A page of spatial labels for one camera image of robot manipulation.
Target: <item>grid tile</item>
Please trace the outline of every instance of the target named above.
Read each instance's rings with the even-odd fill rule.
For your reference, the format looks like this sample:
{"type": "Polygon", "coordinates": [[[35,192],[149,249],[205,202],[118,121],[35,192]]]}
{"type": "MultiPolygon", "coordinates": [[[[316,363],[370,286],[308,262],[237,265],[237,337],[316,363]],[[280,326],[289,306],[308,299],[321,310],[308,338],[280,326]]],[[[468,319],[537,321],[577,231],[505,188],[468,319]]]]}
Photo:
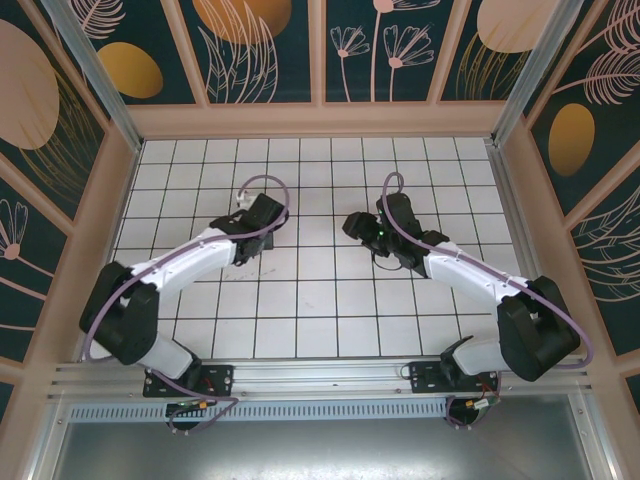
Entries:
{"type": "Polygon", "coordinates": [[[423,355],[440,355],[460,340],[455,315],[418,317],[423,355]]]}
{"type": "Polygon", "coordinates": [[[256,320],[234,318],[216,322],[213,358],[252,358],[256,320]]]}
{"type": "Polygon", "coordinates": [[[269,140],[269,162],[298,162],[299,160],[299,139],[272,138],[269,140]]]}
{"type": "Polygon", "coordinates": [[[376,318],[338,318],[338,348],[341,357],[380,355],[376,318]]]}
{"type": "Polygon", "coordinates": [[[238,140],[209,140],[204,156],[205,163],[233,163],[236,161],[238,140]]]}
{"type": "Polygon", "coordinates": [[[200,358],[211,358],[215,320],[178,320],[173,338],[200,358]]]}
{"type": "Polygon", "coordinates": [[[391,138],[363,138],[365,160],[393,160],[393,140],[391,138]]]}
{"type": "Polygon", "coordinates": [[[362,139],[331,139],[331,159],[334,162],[341,160],[362,160],[362,139]]]}
{"type": "Polygon", "coordinates": [[[288,358],[295,355],[295,318],[258,318],[256,358],[288,358]]]}
{"type": "Polygon", "coordinates": [[[269,140],[266,138],[239,140],[236,162],[266,162],[268,150],[269,140]]]}
{"type": "MultiPolygon", "coordinates": [[[[439,354],[461,330],[495,328],[495,321],[460,292],[406,269],[392,271],[399,265],[393,256],[372,264],[370,252],[342,225],[353,212],[376,213],[384,178],[397,169],[424,229],[441,230],[467,253],[518,274],[479,142],[148,142],[115,258],[132,265],[166,253],[235,211],[236,189],[250,176],[269,173],[285,181],[291,196],[291,216],[274,234],[275,248],[162,298],[161,331],[214,358],[439,354]]],[[[265,184],[256,182],[251,190],[265,191],[265,184]]],[[[269,187],[269,196],[284,201],[280,189],[269,187]]]]}
{"type": "Polygon", "coordinates": [[[178,140],[173,163],[202,163],[206,148],[206,140],[178,140]]]}
{"type": "Polygon", "coordinates": [[[300,161],[328,162],[330,160],[331,160],[331,139],[330,138],[300,139],[300,161]]]}
{"type": "Polygon", "coordinates": [[[396,160],[426,160],[427,154],[421,138],[394,138],[396,160]]]}
{"type": "Polygon", "coordinates": [[[424,139],[429,160],[457,160],[458,152],[453,138],[428,137],[424,139]]]}
{"type": "Polygon", "coordinates": [[[482,138],[456,137],[456,148],[460,160],[486,160],[489,158],[482,138]]]}
{"type": "Polygon", "coordinates": [[[383,356],[420,355],[416,317],[381,317],[380,352],[383,356]]]}
{"type": "Polygon", "coordinates": [[[335,318],[298,320],[298,357],[328,358],[338,355],[335,318]]]}
{"type": "Polygon", "coordinates": [[[175,140],[152,140],[144,145],[140,163],[171,163],[175,140]]]}

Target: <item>black grid line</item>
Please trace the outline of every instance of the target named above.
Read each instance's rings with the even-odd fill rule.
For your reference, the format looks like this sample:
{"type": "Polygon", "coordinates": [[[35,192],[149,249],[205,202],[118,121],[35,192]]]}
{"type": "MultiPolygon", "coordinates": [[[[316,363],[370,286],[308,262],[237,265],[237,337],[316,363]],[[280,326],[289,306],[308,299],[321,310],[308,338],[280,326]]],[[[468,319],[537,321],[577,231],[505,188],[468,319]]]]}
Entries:
{"type": "MultiPolygon", "coordinates": [[[[333,139],[329,139],[329,158],[331,159],[331,185],[335,185],[333,178],[333,139]]],[[[340,324],[338,321],[338,252],[336,251],[336,200],[335,190],[331,192],[331,228],[333,229],[333,273],[336,281],[334,282],[334,295],[336,305],[336,356],[340,356],[340,324]]]]}
{"type": "MultiPolygon", "coordinates": [[[[456,146],[456,153],[458,154],[458,159],[460,159],[460,153],[458,152],[458,144],[457,142],[453,142],[456,146]]],[[[462,170],[462,164],[460,165],[460,170],[462,171],[462,181],[464,182],[464,191],[467,195],[467,202],[469,203],[469,211],[471,212],[471,220],[473,221],[473,228],[476,231],[476,237],[478,238],[478,246],[480,248],[480,257],[484,261],[484,251],[482,250],[482,244],[480,243],[480,234],[478,233],[478,225],[476,224],[476,217],[473,212],[473,206],[471,205],[471,198],[469,197],[469,188],[467,187],[467,179],[464,176],[464,170],[462,170]]]]}
{"type": "MultiPolygon", "coordinates": [[[[238,159],[238,145],[240,144],[239,140],[236,140],[236,155],[235,158],[236,160],[238,159]]],[[[233,173],[231,175],[231,182],[233,184],[233,178],[236,175],[236,162],[234,162],[233,164],[233,173]]],[[[231,189],[231,192],[229,193],[229,208],[231,208],[231,201],[233,198],[233,189],[231,189]]],[[[213,340],[211,342],[211,356],[213,357],[213,349],[216,346],[216,333],[218,330],[218,312],[220,310],[220,297],[222,297],[222,272],[220,272],[220,286],[218,288],[218,300],[216,302],[216,320],[215,320],[215,324],[213,326],[213,340]]]]}
{"type": "MultiPolygon", "coordinates": [[[[362,168],[364,170],[364,198],[365,198],[365,201],[367,202],[367,211],[369,211],[369,192],[367,188],[367,165],[365,163],[366,160],[364,159],[364,140],[362,138],[360,139],[360,146],[362,148],[362,168]]],[[[378,332],[378,356],[381,357],[382,343],[380,342],[380,322],[378,321],[378,315],[380,314],[380,312],[378,311],[378,293],[376,290],[376,280],[375,280],[375,273],[373,271],[373,263],[371,264],[371,282],[373,283],[373,304],[376,309],[376,330],[378,332]]],[[[336,310],[337,308],[338,308],[338,297],[336,295],[336,310]]]]}
{"type": "MultiPolygon", "coordinates": [[[[298,158],[302,156],[302,142],[298,142],[298,158]]],[[[298,213],[300,213],[300,187],[302,183],[302,162],[298,162],[298,213]]],[[[295,337],[294,337],[294,358],[298,358],[298,317],[300,312],[298,311],[300,294],[300,220],[296,219],[296,324],[295,324],[295,337]]]]}
{"type": "MultiPolygon", "coordinates": [[[[425,148],[424,151],[424,155],[425,157],[427,157],[427,150],[425,148]]],[[[396,172],[399,172],[398,170],[398,156],[396,155],[396,143],[393,142],[393,157],[396,159],[396,172]]],[[[429,171],[429,180],[431,181],[431,183],[433,183],[433,179],[431,178],[431,171],[429,170],[429,160],[425,160],[425,163],[427,164],[427,171],[429,171]]],[[[440,217],[438,217],[438,226],[440,225],[440,217]]],[[[422,334],[420,332],[420,317],[418,316],[418,300],[416,299],[416,287],[415,287],[415,280],[414,280],[414,275],[413,272],[411,272],[411,275],[409,275],[410,279],[411,279],[411,293],[413,294],[413,308],[416,311],[416,326],[418,327],[418,341],[420,342],[420,355],[424,355],[424,348],[422,347],[422,334]]]]}

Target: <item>perforated metal rail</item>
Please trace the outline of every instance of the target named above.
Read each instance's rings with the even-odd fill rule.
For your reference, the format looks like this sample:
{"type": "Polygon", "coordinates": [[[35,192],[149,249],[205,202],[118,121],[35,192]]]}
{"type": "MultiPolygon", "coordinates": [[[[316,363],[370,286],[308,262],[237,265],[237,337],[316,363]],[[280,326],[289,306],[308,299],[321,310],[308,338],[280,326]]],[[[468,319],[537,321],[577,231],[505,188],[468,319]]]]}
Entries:
{"type": "MultiPolygon", "coordinates": [[[[166,403],[76,404],[70,423],[166,422],[166,403]]],[[[224,404],[191,412],[176,421],[207,420],[224,404]]],[[[444,417],[444,398],[240,403],[221,421],[357,420],[444,417]]]]}

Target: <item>wooden trim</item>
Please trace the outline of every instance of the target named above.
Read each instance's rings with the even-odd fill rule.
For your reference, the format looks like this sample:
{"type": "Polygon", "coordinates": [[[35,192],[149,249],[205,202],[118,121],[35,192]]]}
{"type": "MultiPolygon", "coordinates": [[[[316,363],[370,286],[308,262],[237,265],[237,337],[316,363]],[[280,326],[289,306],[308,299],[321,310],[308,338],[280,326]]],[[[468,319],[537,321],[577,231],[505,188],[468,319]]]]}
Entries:
{"type": "Polygon", "coordinates": [[[585,15],[584,20],[582,21],[582,25],[578,27],[578,30],[576,30],[576,34],[573,36],[573,39],[567,46],[567,49],[562,55],[560,62],[558,62],[558,65],[556,66],[555,70],[549,77],[547,84],[545,85],[543,90],[540,92],[540,96],[538,96],[538,100],[536,100],[535,105],[529,112],[529,116],[525,120],[525,126],[528,129],[530,129],[533,126],[535,121],[540,116],[540,113],[542,113],[542,110],[544,109],[545,105],[549,101],[549,98],[551,98],[551,92],[555,90],[560,80],[562,80],[562,77],[564,77],[564,74],[567,71],[567,68],[569,68],[569,65],[571,64],[571,62],[573,61],[573,58],[575,57],[575,53],[578,51],[580,46],[582,46],[584,40],[586,39],[587,35],[593,28],[593,25],[596,23],[596,21],[600,17],[600,13],[602,12],[602,10],[604,10],[604,7],[606,7],[606,5],[607,5],[607,0],[596,0],[594,4],[591,6],[591,9],[589,10],[589,12],[587,12],[587,15],[585,15]]]}
{"type": "Polygon", "coordinates": [[[573,207],[564,219],[565,228],[571,231],[638,168],[640,168],[640,141],[573,207]]]}
{"type": "Polygon", "coordinates": [[[449,72],[453,66],[453,60],[458,51],[460,37],[467,23],[467,16],[471,8],[471,0],[455,0],[451,13],[449,15],[449,23],[440,47],[440,55],[436,63],[436,69],[433,72],[431,86],[427,94],[427,103],[432,105],[442,101],[444,87],[449,79],[449,72]]]}
{"type": "Polygon", "coordinates": [[[64,73],[69,77],[69,80],[71,80],[71,83],[87,104],[91,113],[93,113],[96,121],[102,127],[102,130],[106,131],[109,128],[109,120],[107,120],[107,117],[102,111],[102,108],[100,108],[100,105],[93,96],[93,93],[89,90],[89,87],[84,83],[84,80],[80,76],[80,73],[78,73],[78,70],[76,70],[75,65],[67,56],[67,52],[58,42],[58,39],[49,27],[47,21],[43,18],[32,0],[18,0],[18,3],[22,6],[22,9],[31,20],[31,23],[33,23],[35,29],[42,36],[47,47],[51,50],[51,54],[56,58],[58,63],[60,63],[64,73]]]}
{"type": "Polygon", "coordinates": [[[189,31],[184,22],[180,5],[171,0],[160,0],[160,3],[162,4],[164,15],[169,24],[171,36],[176,44],[178,56],[182,62],[182,68],[191,87],[195,105],[204,107],[208,103],[206,98],[207,94],[204,90],[204,84],[202,83],[200,68],[198,67],[197,61],[195,61],[195,55],[192,55],[191,38],[189,37],[189,31]]]}
{"type": "MultiPolygon", "coordinates": [[[[192,86],[192,90],[194,92],[194,96],[196,98],[196,104],[201,108],[206,108],[211,105],[209,102],[209,98],[207,96],[207,88],[205,87],[204,81],[202,80],[202,75],[200,74],[200,66],[198,64],[198,57],[196,56],[196,52],[193,49],[193,44],[191,43],[191,36],[189,35],[189,29],[187,28],[187,23],[184,20],[184,15],[182,14],[182,8],[180,8],[179,0],[161,0],[162,6],[165,8],[165,12],[167,13],[167,21],[169,22],[169,26],[175,26],[175,28],[184,32],[184,44],[178,49],[178,54],[180,55],[180,59],[182,61],[182,65],[184,66],[185,74],[187,75],[187,79],[189,80],[189,85],[192,86]]],[[[142,129],[141,125],[136,124],[138,129],[142,129]]]]}
{"type": "Polygon", "coordinates": [[[307,4],[309,29],[309,88],[311,104],[321,105],[326,92],[326,34],[327,7],[326,0],[309,0],[307,4]]]}
{"type": "Polygon", "coordinates": [[[502,111],[499,105],[426,106],[362,103],[313,105],[270,104],[240,108],[180,111],[170,107],[130,110],[148,139],[206,138],[249,135],[488,135],[502,111]]]}

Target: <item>dark teal wallpaper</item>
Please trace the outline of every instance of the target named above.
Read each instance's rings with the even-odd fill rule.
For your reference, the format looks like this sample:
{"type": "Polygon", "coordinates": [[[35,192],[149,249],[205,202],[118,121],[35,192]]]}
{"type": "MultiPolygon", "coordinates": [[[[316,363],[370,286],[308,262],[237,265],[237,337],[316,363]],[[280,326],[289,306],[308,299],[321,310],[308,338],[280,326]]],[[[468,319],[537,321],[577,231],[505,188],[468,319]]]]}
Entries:
{"type": "Polygon", "coordinates": [[[71,0],[69,5],[124,103],[195,103],[160,0],[71,0]]]}
{"type": "Polygon", "coordinates": [[[16,0],[0,44],[0,154],[73,219],[104,131],[16,0]]]}
{"type": "Polygon", "coordinates": [[[211,103],[311,101],[307,0],[180,0],[211,103]]]}
{"type": "Polygon", "coordinates": [[[578,16],[576,17],[575,21],[572,23],[571,28],[569,30],[569,33],[564,37],[564,41],[562,42],[562,45],[560,45],[560,48],[558,49],[558,52],[556,53],[556,56],[554,57],[553,61],[547,67],[547,70],[545,71],[544,75],[540,79],[540,83],[538,84],[538,86],[536,87],[535,91],[531,95],[531,98],[527,102],[527,105],[524,107],[524,116],[525,117],[529,116],[529,112],[531,111],[533,106],[538,101],[538,97],[540,97],[540,94],[542,93],[542,90],[544,89],[544,87],[545,87],[545,85],[547,83],[547,80],[551,76],[551,73],[558,66],[558,63],[562,59],[562,56],[564,55],[564,52],[567,50],[567,47],[571,43],[571,40],[573,40],[573,37],[576,34],[576,30],[578,30],[578,28],[580,28],[580,25],[582,24],[582,21],[584,20],[584,17],[589,12],[589,9],[593,6],[593,1],[594,0],[585,0],[584,3],[582,4],[582,7],[580,8],[580,13],[578,13],[578,16]]]}
{"type": "Polygon", "coordinates": [[[472,0],[441,100],[506,100],[554,6],[472,0]]]}
{"type": "Polygon", "coordinates": [[[614,350],[640,348],[640,170],[571,233],[614,350]]]}
{"type": "Polygon", "coordinates": [[[640,414],[640,374],[627,377],[626,380],[627,387],[629,387],[629,391],[631,392],[631,398],[633,398],[633,403],[636,405],[638,414],[640,414]]]}
{"type": "Polygon", "coordinates": [[[531,128],[565,214],[640,140],[639,12],[607,4],[531,128]]]}
{"type": "Polygon", "coordinates": [[[452,5],[328,0],[326,101],[426,100],[452,5]]]}
{"type": "Polygon", "coordinates": [[[11,385],[10,383],[0,382],[0,425],[2,425],[4,412],[7,411],[11,393],[13,393],[13,385],[11,385]]]}
{"type": "Polygon", "coordinates": [[[0,179],[0,357],[24,360],[66,239],[0,179]]]}

